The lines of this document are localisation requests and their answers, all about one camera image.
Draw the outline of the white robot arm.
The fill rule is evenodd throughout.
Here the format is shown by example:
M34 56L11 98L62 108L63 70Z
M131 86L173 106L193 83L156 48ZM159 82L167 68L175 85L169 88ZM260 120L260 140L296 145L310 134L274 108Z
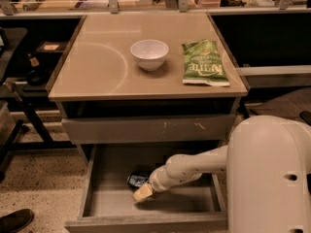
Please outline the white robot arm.
M226 172L229 233L311 233L311 126L276 116L243 120L223 147L171 156L133 198L219 172Z

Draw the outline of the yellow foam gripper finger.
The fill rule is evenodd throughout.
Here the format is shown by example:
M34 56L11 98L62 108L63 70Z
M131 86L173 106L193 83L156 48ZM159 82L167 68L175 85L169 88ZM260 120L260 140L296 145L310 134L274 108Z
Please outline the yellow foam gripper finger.
M142 201L152 196L154 193L152 186L149 183L144 183L133 193L133 199L135 201Z

